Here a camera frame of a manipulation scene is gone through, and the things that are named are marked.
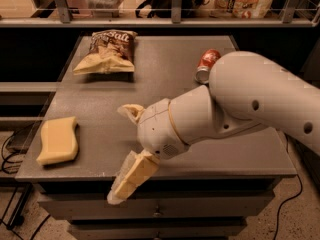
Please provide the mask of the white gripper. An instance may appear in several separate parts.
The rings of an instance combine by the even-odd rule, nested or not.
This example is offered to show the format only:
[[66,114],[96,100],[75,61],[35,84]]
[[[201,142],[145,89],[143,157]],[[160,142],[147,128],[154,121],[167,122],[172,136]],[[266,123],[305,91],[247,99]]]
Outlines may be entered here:
[[189,145],[174,129],[169,105],[170,100],[165,98],[146,110],[139,104],[124,104],[117,109],[120,115],[134,124],[138,123],[137,138],[145,150],[141,153],[131,151],[127,155],[107,195],[109,204],[118,205],[126,201],[157,172],[160,158],[171,159],[188,151]]

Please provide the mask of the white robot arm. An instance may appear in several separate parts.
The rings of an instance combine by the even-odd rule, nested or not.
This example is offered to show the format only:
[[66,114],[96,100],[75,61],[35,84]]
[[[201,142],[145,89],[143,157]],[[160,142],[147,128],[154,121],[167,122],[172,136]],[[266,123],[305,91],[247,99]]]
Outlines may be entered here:
[[137,126],[143,151],[125,158],[107,195],[111,205],[126,201],[162,159],[207,139],[273,127],[320,154],[320,89],[252,52],[219,58],[206,85],[147,108],[126,104],[118,112]]

